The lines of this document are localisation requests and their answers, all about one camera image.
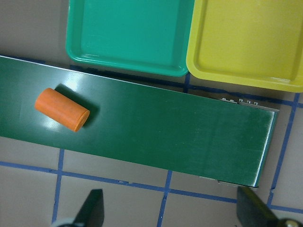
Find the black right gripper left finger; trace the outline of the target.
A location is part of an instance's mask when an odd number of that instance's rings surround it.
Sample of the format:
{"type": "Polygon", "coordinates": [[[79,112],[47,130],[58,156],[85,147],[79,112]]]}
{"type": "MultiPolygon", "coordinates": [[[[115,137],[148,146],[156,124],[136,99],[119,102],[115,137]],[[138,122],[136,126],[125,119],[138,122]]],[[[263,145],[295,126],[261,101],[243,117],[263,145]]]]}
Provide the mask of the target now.
{"type": "Polygon", "coordinates": [[[104,198],[102,189],[91,190],[76,215],[74,227],[101,227],[104,223],[104,198]]]}

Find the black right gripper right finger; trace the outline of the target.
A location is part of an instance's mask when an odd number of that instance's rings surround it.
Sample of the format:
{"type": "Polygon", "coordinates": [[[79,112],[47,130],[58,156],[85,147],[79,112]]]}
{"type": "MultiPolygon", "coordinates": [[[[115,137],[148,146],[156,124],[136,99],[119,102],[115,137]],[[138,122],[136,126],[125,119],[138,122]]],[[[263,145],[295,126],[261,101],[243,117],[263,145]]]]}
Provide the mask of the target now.
{"type": "Polygon", "coordinates": [[[237,217],[243,227],[276,227],[277,217],[249,187],[237,189],[237,217]]]}

